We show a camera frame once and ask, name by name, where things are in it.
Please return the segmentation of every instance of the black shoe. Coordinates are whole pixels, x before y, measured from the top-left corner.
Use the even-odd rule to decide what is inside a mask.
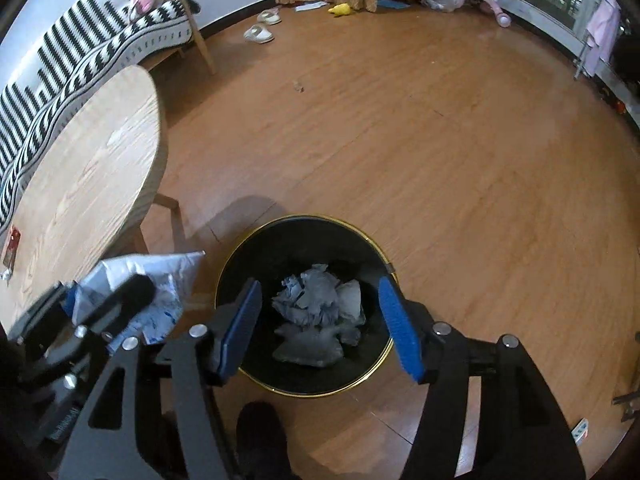
[[[278,413],[267,402],[250,402],[236,424],[238,463],[242,474],[254,480],[293,480],[287,453],[287,435]]]

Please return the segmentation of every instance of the pink clothing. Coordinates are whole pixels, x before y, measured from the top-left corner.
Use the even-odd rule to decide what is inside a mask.
[[[587,25],[587,45],[591,47],[584,61],[584,70],[593,76],[598,60],[609,61],[618,37],[620,6],[616,0],[602,0]]]

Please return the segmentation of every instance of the screw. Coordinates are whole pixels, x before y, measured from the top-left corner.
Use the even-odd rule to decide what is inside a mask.
[[[438,335],[449,335],[451,333],[451,325],[439,321],[433,325],[433,331]]]
[[[85,325],[78,325],[76,326],[74,336],[76,336],[78,339],[82,339],[84,336],[86,336],[86,331],[87,327]]]
[[[520,344],[518,338],[511,334],[505,334],[502,336],[502,344],[507,348],[516,348]]]
[[[66,374],[64,377],[65,388],[67,390],[75,390],[78,386],[78,378],[73,374]]]
[[[133,350],[136,346],[138,346],[138,338],[137,337],[127,337],[123,342],[122,342],[122,347],[125,350]]]
[[[209,329],[207,328],[206,325],[203,325],[202,323],[198,323],[197,325],[193,325],[190,329],[189,329],[189,335],[191,337],[202,337],[204,336],[207,332],[209,331]]]

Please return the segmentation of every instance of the sofa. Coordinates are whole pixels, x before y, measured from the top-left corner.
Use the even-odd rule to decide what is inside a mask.
[[[0,92],[0,242],[42,157],[97,89],[124,67],[191,39],[187,0],[167,0],[133,23],[128,5],[76,1],[25,53]]]

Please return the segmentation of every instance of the table top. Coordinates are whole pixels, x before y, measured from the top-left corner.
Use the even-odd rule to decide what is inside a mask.
[[[14,273],[0,282],[9,330],[55,282],[82,278],[140,226],[167,147],[151,76],[125,68],[93,95],[53,142],[18,204]]]

